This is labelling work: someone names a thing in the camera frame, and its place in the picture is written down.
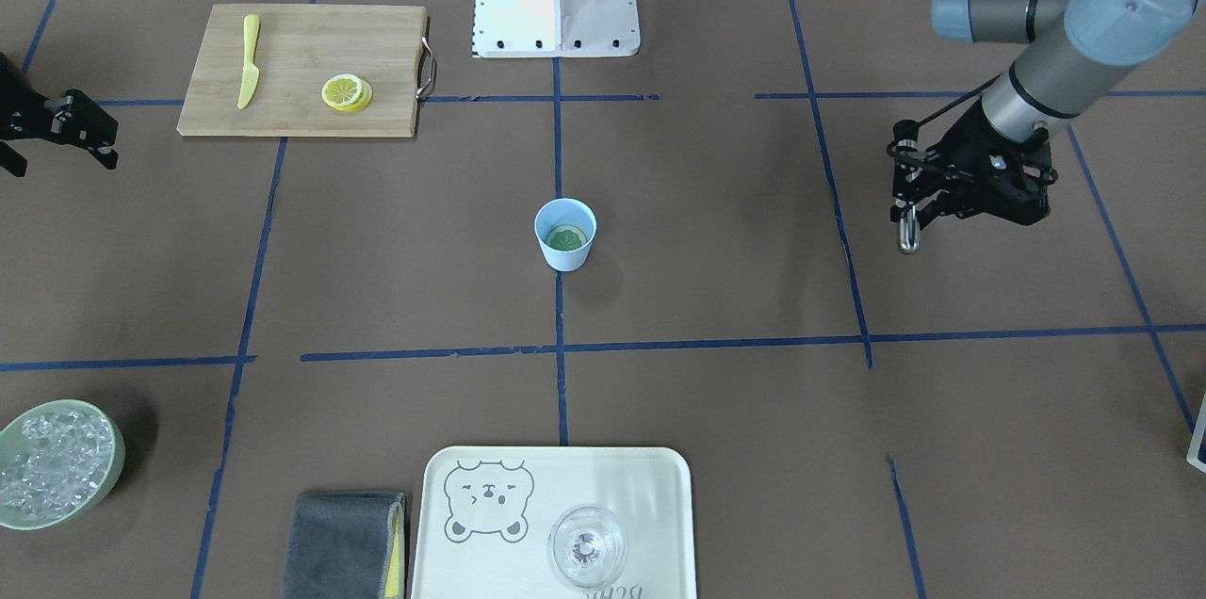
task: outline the metal ring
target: metal ring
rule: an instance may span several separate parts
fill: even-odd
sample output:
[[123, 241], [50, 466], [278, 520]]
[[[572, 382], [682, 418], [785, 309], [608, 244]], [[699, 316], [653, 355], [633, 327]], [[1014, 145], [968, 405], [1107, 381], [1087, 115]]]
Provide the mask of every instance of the metal ring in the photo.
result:
[[423, 42], [423, 49], [427, 51], [427, 58], [432, 59], [432, 72], [431, 76], [427, 76], [427, 81], [425, 81], [425, 83], [416, 89], [415, 100], [423, 100], [423, 98], [429, 96], [429, 94], [432, 94], [432, 89], [435, 88], [435, 53], [432, 51], [432, 46], [427, 45], [427, 36], [422, 36], [420, 41]]

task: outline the gray towel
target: gray towel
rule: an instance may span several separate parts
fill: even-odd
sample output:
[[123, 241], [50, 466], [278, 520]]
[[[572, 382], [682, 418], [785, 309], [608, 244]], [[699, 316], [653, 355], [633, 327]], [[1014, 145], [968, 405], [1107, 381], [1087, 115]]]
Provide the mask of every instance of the gray towel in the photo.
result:
[[293, 505], [282, 599], [382, 599], [394, 513], [403, 532], [405, 574], [405, 495], [299, 495]]

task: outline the cup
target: cup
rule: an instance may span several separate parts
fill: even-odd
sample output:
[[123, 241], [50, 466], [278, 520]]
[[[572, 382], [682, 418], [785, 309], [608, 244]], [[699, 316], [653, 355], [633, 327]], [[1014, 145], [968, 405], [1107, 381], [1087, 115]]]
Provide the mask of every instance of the cup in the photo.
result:
[[[562, 234], [575, 235], [578, 230], [585, 235], [585, 241], [573, 251], [558, 251], [550, 246], [550, 237], [560, 227], [569, 225], [572, 229], [562, 229]], [[576, 199], [554, 199], [549, 204], [541, 205], [535, 213], [535, 239], [540, 242], [540, 252], [550, 268], [558, 272], [573, 272], [586, 263], [586, 254], [591, 252], [591, 243], [595, 243], [595, 233], [598, 229], [595, 213]]]
[[628, 546], [615, 512], [599, 505], [578, 505], [562, 515], [549, 533], [549, 554], [556, 575], [591, 597], [591, 589], [619, 580]]

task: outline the white tray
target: white tray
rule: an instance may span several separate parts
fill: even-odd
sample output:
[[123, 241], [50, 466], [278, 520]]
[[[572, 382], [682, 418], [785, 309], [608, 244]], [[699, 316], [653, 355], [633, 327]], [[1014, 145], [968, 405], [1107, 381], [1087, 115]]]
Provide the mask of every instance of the white tray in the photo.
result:
[[[628, 544], [619, 580], [591, 591], [549, 554], [558, 518], [587, 504], [611, 510]], [[669, 448], [445, 448], [423, 476], [410, 595], [695, 599], [690, 469]]]

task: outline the yellow plastic knife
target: yellow plastic knife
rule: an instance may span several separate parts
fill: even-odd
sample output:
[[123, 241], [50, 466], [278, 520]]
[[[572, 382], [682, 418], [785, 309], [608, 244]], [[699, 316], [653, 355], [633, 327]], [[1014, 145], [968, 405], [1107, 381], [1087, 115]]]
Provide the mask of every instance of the yellow plastic knife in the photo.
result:
[[239, 88], [239, 110], [247, 106], [259, 84], [259, 67], [256, 66], [256, 41], [259, 41], [259, 16], [242, 19], [242, 84]]

